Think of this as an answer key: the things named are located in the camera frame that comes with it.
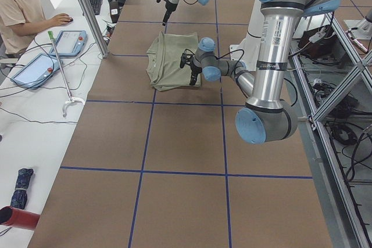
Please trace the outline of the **person's hand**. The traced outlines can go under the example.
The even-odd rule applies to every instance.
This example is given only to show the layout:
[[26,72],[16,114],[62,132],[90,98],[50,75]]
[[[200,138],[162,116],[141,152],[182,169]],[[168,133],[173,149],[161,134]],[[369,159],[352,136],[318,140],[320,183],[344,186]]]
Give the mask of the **person's hand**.
[[68,14],[60,13],[60,14],[54,16],[53,18],[51,18],[51,20],[52,20],[52,26],[55,27],[55,26],[66,25],[66,24],[68,24],[67,21],[70,18],[71,18],[71,16],[69,16]]

